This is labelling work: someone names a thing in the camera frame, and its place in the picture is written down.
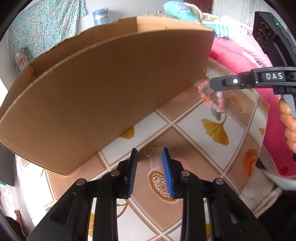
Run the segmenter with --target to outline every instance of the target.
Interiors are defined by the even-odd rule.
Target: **bead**
[[[222,93],[221,91],[218,91],[218,92],[216,93],[216,96],[217,96],[218,98],[221,98],[221,97],[223,96],[223,93]]]
[[[221,110],[225,108],[225,105],[223,103],[220,103],[218,106],[219,106],[219,109]]]
[[[208,86],[209,83],[210,83],[209,80],[204,80],[204,82],[203,82],[204,86]]]
[[[218,103],[223,103],[224,102],[224,99],[223,99],[223,97],[220,97],[220,98],[218,98]]]

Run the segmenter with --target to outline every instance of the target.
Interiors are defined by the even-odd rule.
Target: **cardboard box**
[[[96,26],[30,62],[0,108],[0,142],[69,174],[197,82],[214,33],[171,18]]]

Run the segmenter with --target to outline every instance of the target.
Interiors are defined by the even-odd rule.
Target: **pink blanket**
[[[241,73],[256,69],[257,65],[243,55],[244,50],[233,42],[215,38],[210,57],[229,70]],[[256,89],[270,104],[266,133],[263,144],[272,156],[279,173],[285,177],[296,176],[296,162],[286,145],[285,126],[280,121],[279,99],[272,89]]]

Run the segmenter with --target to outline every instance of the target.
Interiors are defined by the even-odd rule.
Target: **finger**
[[[287,103],[285,101],[283,101],[282,99],[279,102],[279,111],[284,114],[284,115],[290,115],[291,114],[291,109],[290,107],[287,105]]]
[[[292,151],[296,151],[296,143],[287,140],[287,145]]]
[[[286,128],[286,130],[285,130],[285,137],[289,141],[296,143],[296,132],[293,132],[293,131],[289,130],[288,128]]]
[[[292,116],[281,114],[281,121],[289,130],[296,132],[296,119]]]

